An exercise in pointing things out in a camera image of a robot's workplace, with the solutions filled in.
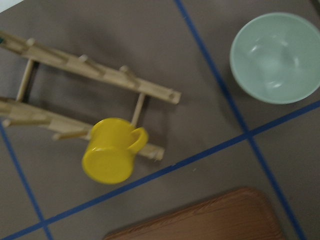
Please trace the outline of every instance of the gray surface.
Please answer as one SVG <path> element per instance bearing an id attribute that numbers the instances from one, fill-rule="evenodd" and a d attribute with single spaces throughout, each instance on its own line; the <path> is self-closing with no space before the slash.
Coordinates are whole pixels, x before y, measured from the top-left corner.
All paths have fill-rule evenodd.
<path id="1" fill-rule="evenodd" d="M 319 89 L 304 100 L 286 105 L 275 105 L 255 100 L 238 86 L 229 65 L 230 48 L 234 37 L 246 23 L 260 15 L 271 12 L 293 13 L 320 28 L 319 15 L 310 1 L 208 0 L 202 1 L 201 4 L 194 0 L 184 0 L 183 2 L 250 129 L 320 100 Z M 206 74 L 204 78 L 208 81 L 213 79 L 210 74 Z"/>
<path id="2" fill-rule="evenodd" d="M 288 239 L 297 239 L 245 141 L 65 218 L 50 229 L 55 239 L 100 240 L 107 233 L 241 186 L 264 191 L 277 209 Z"/>
<path id="3" fill-rule="evenodd" d="M 38 223 L 19 175 L 0 137 L 0 238 Z"/>
<path id="4" fill-rule="evenodd" d="M 256 137 L 308 239 L 320 236 L 320 109 Z"/>
<path id="5" fill-rule="evenodd" d="M 42 229 L 33 231 L 27 235 L 17 238 L 17 240 L 47 240 L 47 239 L 48 238 L 45 234 L 45 231 Z"/>
<path id="6" fill-rule="evenodd" d="M 319 100 L 318 90 L 294 104 L 259 102 L 237 86 L 228 64 L 229 48 L 237 31 L 258 15 L 292 12 L 319 27 L 319 18 L 308 1 L 184 3 L 251 129 Z M 148 131 L 150 142 L 166 147 L 165 158 L 153 163 L 138 157 L 133 175 L 118 185 L 96 183 L 83 173 L 81 158 L 87 142 L 80 139 L 53 142 L 52 133 L 45 129 L 8 128 L 14 150 L 46 219 L 241 134 L 190 30 L 171 0 L 25 0 L 0 13 L 0 22 L 1 29 L 9 33 L 34 37 L 40 43 L 76 55 L 85 53 L 116 69 L 126 64 L 139 77 L 182 92 L 178 105 L 157 99 L 147 101 L 139 124 Z M 0 96 L 15 97 L 27 61 L 4 49 L 0 49 L 0 54 Z M 29 103 L 94 124 L 107 117 L 130 119 L 137 97 L 126 90 L 40 65 Z M 309 239 L 319 236 L 314 225 L 319 222 L 320 212 L 316 202 L 319 199 L 316 170 L 320 166 L 316 146 L 318 122 L 319 115 L 310 113 L 256 137 Z M 303 144 L 295 142 L 298 137 Z M 0 209 L 5 204 L 16 206 L 14 210 L 11 207 L 3 210 L 1 219 L 10 229 L 1 229 L 5 236 L 37 223 L 37 218 L 5 149 L 1 149 L 0 157 L 5 169 L 0 178 L 17 177 L 8 183 L 1 181 L 5 187 L 12 187 L 9 191 L 0 189 L 14 195 L 1 199 Z M 308 161 L 312 167 L 303 164 Z M 287 238 L 297 239 L 247 142 L 154 179 L 49 228 L 55 240 L 101 239 L 109 231 L 240 186 L 265 192 Z M 19 215 L 17 220 L 16 214 L 21 213 L 23 217 Z M 31 234 L 38 233 L 44 234 L 42 230 Z"/>

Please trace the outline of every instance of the light green bowl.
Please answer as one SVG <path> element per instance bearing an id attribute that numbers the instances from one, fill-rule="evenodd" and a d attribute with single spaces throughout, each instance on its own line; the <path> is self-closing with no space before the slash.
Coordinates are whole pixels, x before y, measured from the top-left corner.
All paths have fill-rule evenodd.
<path id="1" fill-rule="evenodd" d="M 297 102 L 320 85 L 320 32 L 293 14 L 259 16 L 236 35 L 230 65 L 235 80 L 254 98 Z"/>

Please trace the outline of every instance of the mug handle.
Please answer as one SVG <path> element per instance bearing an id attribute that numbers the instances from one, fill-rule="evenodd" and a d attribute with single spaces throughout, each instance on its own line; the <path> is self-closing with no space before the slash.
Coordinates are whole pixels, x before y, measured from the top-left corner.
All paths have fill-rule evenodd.
<path id="1" fill-rule="evenodd" d="M 149 136 L 143 127 L 139 127 L 131 132 L 132 135 L 138 135 L 137 140 L 127 149 L 133 154 L 137 154 L 148 142 Z"/>

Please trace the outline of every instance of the yellow mug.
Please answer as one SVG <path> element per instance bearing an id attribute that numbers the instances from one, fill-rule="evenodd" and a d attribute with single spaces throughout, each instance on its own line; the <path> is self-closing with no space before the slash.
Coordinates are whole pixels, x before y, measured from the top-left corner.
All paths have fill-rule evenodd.
<path id="1" fill-rule="evenodd" d="M 82 159 L 84 172 L 102 184 L 117 184 L 130 177 L 136 154 L 147 144 L 143 127 L 135 128 L 121 118 L 107 118 L 91 130 Z"/>

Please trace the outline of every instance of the wooden tray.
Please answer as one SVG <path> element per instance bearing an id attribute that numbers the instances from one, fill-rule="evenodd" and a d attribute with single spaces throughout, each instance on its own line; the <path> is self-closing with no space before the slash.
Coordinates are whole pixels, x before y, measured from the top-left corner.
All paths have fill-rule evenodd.
<path id="1" fill-rule="evenodd" d="M 284 240 L 266 197 L 252 188 L 111 234 L 105 240 Z"/>

